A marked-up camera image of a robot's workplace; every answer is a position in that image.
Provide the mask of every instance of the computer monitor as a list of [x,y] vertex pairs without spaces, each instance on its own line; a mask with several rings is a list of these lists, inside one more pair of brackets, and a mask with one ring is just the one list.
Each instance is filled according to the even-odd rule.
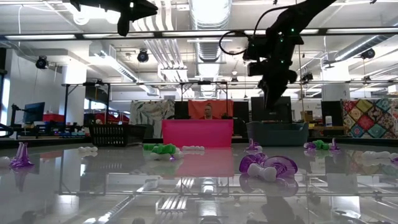
[[264,109],[264,99],[251,98],[251,116],[253,121],[292,122],[292,102],[289,96],[282,96],[271,109]]
[[25,105],[24,123],[43,121],[44,102]]

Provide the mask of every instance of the patchwork quilt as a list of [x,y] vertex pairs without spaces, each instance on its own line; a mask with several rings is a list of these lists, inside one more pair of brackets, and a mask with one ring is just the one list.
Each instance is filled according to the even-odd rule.
[[353,138],[398,137],[398,100],[342,101],[344,125]]

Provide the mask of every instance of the black cable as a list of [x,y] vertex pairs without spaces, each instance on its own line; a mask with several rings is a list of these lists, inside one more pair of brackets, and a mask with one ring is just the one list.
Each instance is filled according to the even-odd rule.
[[239,54],[241,54],[241,53],[244,53],[244,52],[246,51],[246,49],[244,49],[244,50],[242,50],[242,51],[240,51],[240,52],[237,52],[237,53],[231,53],[231,52],[227,52],[227,51],[223,48],[223,46],[222,46],[221,44],[222,44],[222,42],[223,42],[224,37],[226,37],[228,34],[241,34],[241,35],[245,36],[248,40],[251,40],[251,36],[245,34],[245,32],[243,32],[243,31],[241,31],[241,30],[231,30],[231,31],[228,31],[228,32],[226,32],[225,34],[223,34],[223,35],[221,36],[221,38],[220,38],[220,41],[218,42],[218,47],[219,47],[219,48],[221,49],[221,51],[224,52],[225,54],[228,54],[228,55],[239,55]]
[[270,9],[270,10],[267,10],[266,12],[264,12],[264,13],[260,16],[259,20],[257,21],[257,24],[256,24],[256,26],[254,27],[254,31],[253,31],[253,35],[252,35],[252,36],[247,35],[245,32],[243,32],[243,31],[241,31],[241,30],[231,30],[231,31],[226,32],[225,34],[223,34],[223,35],[221,36],[220,41],[218,42],[218,47],[221,49],[222,52],[224,52],[224,53],[227,54],[227,55],[239,55],[239,54],[244,53],[244,52],[246,51],[246,49],[244,49],[244,50],[242,50],[242,51],[240,51],[240,52],[236,52],[236,53],[227,52],[227,51],[223,48],[223,46],[221,45],[221,43],[222,43],[224,37],[226,37],[228,34],[241,34],[241,35],[245,36],[246,38],[248,38],[248,41],[250,42],[250,40],[252,40],[252,39],[256,36],[257,28],[258,28],[258,26],[259,26],[259,24],[260,24],[262,18],[263,18],[266,14],[268,14],[269,12],[272,12],[272,11],[276,11],[276,10],[288,9],[289,7],[290,7],[290,6],[275,7],[275,8],[273,8],[273,9]]

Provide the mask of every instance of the glass tabletop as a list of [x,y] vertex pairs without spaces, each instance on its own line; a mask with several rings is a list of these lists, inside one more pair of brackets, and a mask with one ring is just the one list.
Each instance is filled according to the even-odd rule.
[[176,161],[152,161],[141,146],[96,155],[32,148],[32,169],[0,170],[0,223],[397,223],[396,166],[362,156],[396,149],[264,147],[298,167],[270,183],[240,173],[247,146],[186,151]]

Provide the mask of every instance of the person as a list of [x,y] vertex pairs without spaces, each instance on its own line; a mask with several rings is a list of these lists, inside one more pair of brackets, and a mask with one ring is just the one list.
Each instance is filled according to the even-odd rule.
[[210,103],[206,104],[205,115],[200,119],[217,119],[215,116],[213,116],[213,107],[211,106]]

